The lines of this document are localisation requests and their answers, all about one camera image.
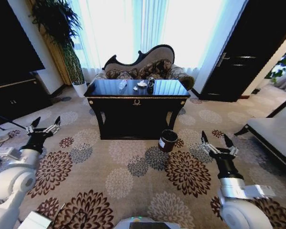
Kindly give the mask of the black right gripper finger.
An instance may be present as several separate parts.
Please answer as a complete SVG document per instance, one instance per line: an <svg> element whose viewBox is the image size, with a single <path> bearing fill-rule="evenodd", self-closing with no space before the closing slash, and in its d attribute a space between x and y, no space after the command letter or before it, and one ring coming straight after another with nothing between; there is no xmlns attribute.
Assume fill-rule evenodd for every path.
<svg viewBox="0 0 286 229"><path fill-rule="evenodd" d="M214 157L217 154L217 149L215 146L208 142L207 136L204 131L201 132L202 148L210 156Z"/></svg>
<svg viewBox="0 0 286 229"><path fill-rule="evenodd" d="M229 152L224 153L224 155L236 157L239 152L239 149L236 146L234 146L232 140L226 134L224 134L224 140L225 140L227 149L229 150Z"/></svg>

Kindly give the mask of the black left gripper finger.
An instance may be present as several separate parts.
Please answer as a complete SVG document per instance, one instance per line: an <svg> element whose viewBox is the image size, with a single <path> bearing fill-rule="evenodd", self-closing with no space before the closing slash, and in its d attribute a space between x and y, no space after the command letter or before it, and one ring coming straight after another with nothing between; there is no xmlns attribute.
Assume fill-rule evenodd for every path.
<svg viewBox="0 0 286 229"><path fill-rule="evenodd" d="M55 135L59 131L60 125L61 125L61 117L58 116L57 119L55 120L54 124L50 125L46 129L44 129L43 133L47 137L53 136L53 135Z"/></svg>
<svg viewBox="0 0 286 229"><path fill-rule="evenodd" d="M40 129L36 128L39 125L40 120L41 120L41 117L39 116L30 125L25 127L27 135L32 135L32 134L36 134L36 133L40 133L41 132Z"/></svg>

